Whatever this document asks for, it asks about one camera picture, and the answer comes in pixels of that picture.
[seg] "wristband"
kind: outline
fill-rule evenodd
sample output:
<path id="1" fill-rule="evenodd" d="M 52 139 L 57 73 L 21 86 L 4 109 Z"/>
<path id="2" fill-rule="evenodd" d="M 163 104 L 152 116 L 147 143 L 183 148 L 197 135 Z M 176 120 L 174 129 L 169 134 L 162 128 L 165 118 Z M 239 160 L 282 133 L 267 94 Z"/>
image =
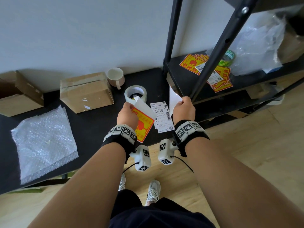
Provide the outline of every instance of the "wristband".
<path id="1" fill-rule="evenodd" d="M 103 139 L 102 146 L 111 142 L 120 144 L 126 152 L 126 162 L 131 152 L 135 152 L 135 142 L 137 141 L 135 131 L 128 125 L 116 125 Z"/>
<path id="2" fill-rule="evenodd" d="M 175 128 L 177 129 L 173 133 L 173 139 L 182 157 L 187 157 L 185 147 L 193 138 L 204 137 L 209 139 L 205 130 L 197 122 L 181 120 L 176 123 Z"/>

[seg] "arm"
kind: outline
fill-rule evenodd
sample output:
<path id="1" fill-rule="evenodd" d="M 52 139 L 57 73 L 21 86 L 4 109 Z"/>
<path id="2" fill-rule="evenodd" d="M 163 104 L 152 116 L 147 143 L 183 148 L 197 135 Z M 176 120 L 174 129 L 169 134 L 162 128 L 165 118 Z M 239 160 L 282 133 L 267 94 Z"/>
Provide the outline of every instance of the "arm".
<path id="1" fill-rule="evenodd" d="M 117 124 L 134 130 L 138 117 L 125 103 Z M 28 228 L 107 227 L 126 160 L 125 150 L 112 142 L 97 153 L 58 191 Z"/>
<path id="2" fill-rule="evenodd" d="M 173 111 L 173 120 L 194 120 L 188 97 Z M 219 225 L 227 227 L 304 227 L 304 215 L 268 181 L 203 137 L 185 147 L 188 163 Z"/>

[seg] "bubble wrap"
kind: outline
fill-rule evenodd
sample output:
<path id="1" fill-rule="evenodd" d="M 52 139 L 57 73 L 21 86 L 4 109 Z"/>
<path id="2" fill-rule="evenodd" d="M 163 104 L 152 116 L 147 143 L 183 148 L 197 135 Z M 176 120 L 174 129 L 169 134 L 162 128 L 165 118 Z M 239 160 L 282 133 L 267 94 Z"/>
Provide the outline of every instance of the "bubble wrap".
<path id="1" fill-rule="evenodd" d="M 23 120 L 11 130 L 17 146 L 21 184 L 78 157 L 65 108 Z"/>

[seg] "white mug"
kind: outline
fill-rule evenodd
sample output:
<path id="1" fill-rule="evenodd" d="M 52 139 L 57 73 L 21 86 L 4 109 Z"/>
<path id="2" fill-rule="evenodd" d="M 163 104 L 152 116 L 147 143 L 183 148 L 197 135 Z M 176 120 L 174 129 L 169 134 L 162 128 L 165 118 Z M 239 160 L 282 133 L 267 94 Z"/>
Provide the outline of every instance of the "white mug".
<path id="1" fill-rule="evenodd" d="M 107 77 L 111 86 L 117 87 L 117 89 L 121 89 L 120 87 L 125 83 L 125 76 L 123 74 L 123 70 L 120 68 L 112 68 L 107 72 Z"/>

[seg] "shoe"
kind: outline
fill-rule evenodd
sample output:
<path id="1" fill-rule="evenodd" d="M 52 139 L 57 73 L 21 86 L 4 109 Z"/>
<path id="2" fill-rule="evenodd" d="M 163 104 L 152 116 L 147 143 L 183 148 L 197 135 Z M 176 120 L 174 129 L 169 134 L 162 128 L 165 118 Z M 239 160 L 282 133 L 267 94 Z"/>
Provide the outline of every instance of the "shoe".
<path id="1" fill-rule="evenodd" d="M 124 189 L 126 189 L 126 176 L 125 176 L 125 174 L 122 174 L 118 191 L 121 191 L 121 190 L 124 190 Z"/>
<path id="2" fill-rule="evenodd" d="M 145 206 L 147 206 L 148 201 L 157 202 L 160 193 L 161 193 L 161 184 L 157 180 L 152 180 L 149 185 Z"/>

